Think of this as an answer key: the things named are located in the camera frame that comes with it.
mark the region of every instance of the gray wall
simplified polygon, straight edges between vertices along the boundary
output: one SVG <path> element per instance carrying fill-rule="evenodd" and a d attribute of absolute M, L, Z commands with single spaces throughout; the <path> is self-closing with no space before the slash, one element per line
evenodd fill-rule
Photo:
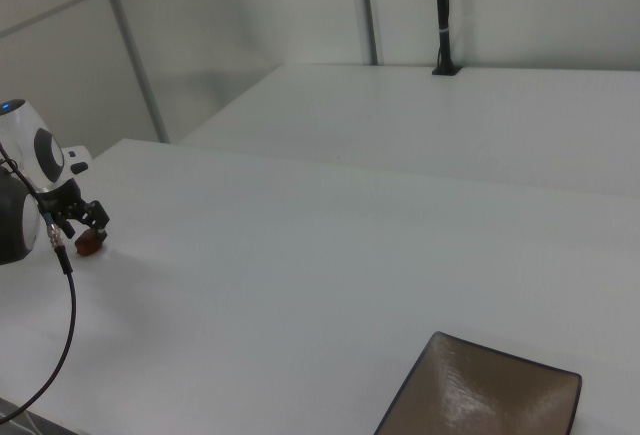
<path fill-rule="evenodd" d="M 434 0 L 375 0 L 385 64 L 434 64 Z M 637 70 L 638 0 L 451 0 L 465 65 Z"/>
<path fill-rule="evenodd" d="M 108 0 L 0 0 L 0 100 L 12 98 L 93 155 L 157 140 Z"/>
<path fill-rule="evenodd" d="M 379 58 L 433 65 L 435 0 L 372 0 Z M 637 0 L 451 0 L 464 65 L 636 70 Z M 178 142 L 286 63 L 369 64 L 364 0 L 122 0 Z M 26 98 L 64 145 L 157 140 L 108 0 L 0 0 L 0 99 Z"/>

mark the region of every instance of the white tabletop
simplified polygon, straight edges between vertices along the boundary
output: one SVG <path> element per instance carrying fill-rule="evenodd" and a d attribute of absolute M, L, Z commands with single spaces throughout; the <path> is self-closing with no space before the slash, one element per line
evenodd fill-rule
<path fill-rule="evenodd" d="M 371 435 L 436 330 L 584 377 L 640 426 L 640 201 L 124 141 L 80 183 L 77 335 L 36 413 L 92 434 Z M 0 396 L 66 334 L 55 257 L 0 267 Z"/>
<path fill-rule="evenodd" d="M 640 197 L 640 73 L 284 66 L 181 143 Z"/>

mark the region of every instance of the black pole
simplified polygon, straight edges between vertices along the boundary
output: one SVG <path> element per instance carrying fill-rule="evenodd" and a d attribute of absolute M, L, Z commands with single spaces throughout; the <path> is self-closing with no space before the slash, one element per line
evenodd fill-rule
<path fill-rule="evenodd" d="M 434 75 L 453 76 L 462 67 L 456 67 L 451 61 L 451 43 L 449 41 L 449 0 L 438 0 L 438 28 L 440 32 L 440 50 Z"/>

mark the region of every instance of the black cable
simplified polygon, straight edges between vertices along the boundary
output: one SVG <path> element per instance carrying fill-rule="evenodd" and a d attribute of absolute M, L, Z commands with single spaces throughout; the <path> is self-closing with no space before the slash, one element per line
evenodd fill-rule
<path fill-rule="evenodd" d="M 0 143 L 0 154 L 2 154 L 2 156 L 4 157 L 4 160 L 2 163 L 7 163 L 11 167 L 11 170 L 13 171 L 13 173 L 15 173 L 16 176 L 22 181 L 22 183 L 25 184 L 25 186 L 29 190 L 29 193 L 31 193 L 31 196 L 33 196 L 33 198 L 36 200 L 40 213 L 44 215 L 45 209 L 44 209 L 44 205 L 42 202 L 42 198 L 40 197 L 40 194 L 36 192 L 33 185 L 31 185 L 31 182 L 29 182 L 29 180 L 20 172 L 20 169 L 18 168 L 18 164 L 15 162 L 15 160 L 9 157 L 9 155 L 7 154 L 7 152 L 5 151 L 1 143 Z M 67 280 L 69 281 L 69 292 L 71 294 L 71 320 L 69 321 L 69 333 L 67 334 L 67 342 L 64 345 L 64 349 L 62 350 L 62 355 L 60 356 L 60 360 L 58 360 L 58 364 L 56 365 L 56 368 L 53 370 L 53 373 L 51 374 L 49 379 L 45 382 L 45 384 L 42 386 L 42 388 L 38 390 L 36 394 L 33 397 L 31 397 L 21 407 L 17 408 L 13 412 L 11 412 L 9 415 L 0 418 L 0 425 L 10 422 L 17 416 L 21 415 L 25 410 L 27 410 L 27 408 L 33 405 L 33 403 L 36 400 L 38 400 L 44 392 L 47 391 L 47 389 L 51 386 L 53 381 L 56 379 L 56 377 L 60 373 L 60 370 L 62 369 L 62 366 L 64 365 L 64 362 L 67 359 L 67 355 L 69 354 L 69 348 L 71 347 L 71 341 L 73 340 L 73 332 L 76 327 L 76 287 L 75 287 L 75 284 L 73 283 L 73 276 L 71 275 L 71 273 L 73 272 L 73 269 L 71 268 L 71 262 L 69 261 L 69 256 L 67 255 L 67 249 L 64 247 L 64 245 L 60 244 L 59 246 L 56 246 L 54 250 L 56 252 L 56 255 L 58 256 L 58 261 L 60 262 L 60 267 L 62 267 L 62 272 L 67 276 Z"/>
<path fill-rule="evenodd" d="M 47 382 L 42 386 L 40 390 L 36 392 L 33 397 L 31 397 L 24 405 L 17 408 L 6 417 L 0 418 L 0 425 L 10 422 L 17 416 L 21 415 L 31 405 L 33 405 L 33 403 L 38 400 L 42 396 L 42 394 L 46 392 L 47 389 L 51 386 L 53 381 L 58 376 L 58 373 L 60 373 L 62 365 L 64 365 L 64 362 L 67 359 L 67 355 L 69 354 L 69 347 L 71 347 L 71 340 L 73 340 L 73 332 L 76 326 L 76 288 L 73 283 L 73 277 L 71 276 L 71 273 L 65 273 L 65 275 L 69 280 L 69 291 L 71 293 L 71 321 L 69 322 L 69 334 L 67 335 L 67 343 L 65 343 L 64 350 L 62 351 L 62 355 L 60 356 L 60 360 L 58 361 L 58 365 L 56 365 L 56 368 L 49 377 L 49 380 L 47 380 Z"/>
<path fill-rule="evenodd" d="M 11 167 L 11 170 L 13 171 L 13 173 L 15 173 L 16 176 L 20 179 L 20 181 L 22 181 L 22 183 L 25 184 L 25 186 L 29 190 L 29 193 L 31 194 L 31 196 L 36 200 L 36 202 L 38 204 L 38 210 L 40 210 L 40 213 L 44 214 L 44 212 L 43 212 L 43 210 L 44 210 L 44 200 L 42 200 L 42 197 L 40 196 L 40 194 L 38 192 L 36 192 L 36 189 L 33 188 L 33 185 L 31 185 L 31 182 L 29 182 L 29 180 L 27 180 L 27 177 L 25 177 L 22 174 L 22 172 L 18 168 L 18 164 L 16 163 L 15 160 L 13 160 L 9 156 L 9 154 L 6 152 L 6 150 L 2 146 L 2 143 L 0 143 L 0 155 L 2 155 L 2 158 L 4 158 L 3 163 L 6 163 L 7 165 L 9 165 Z"/>

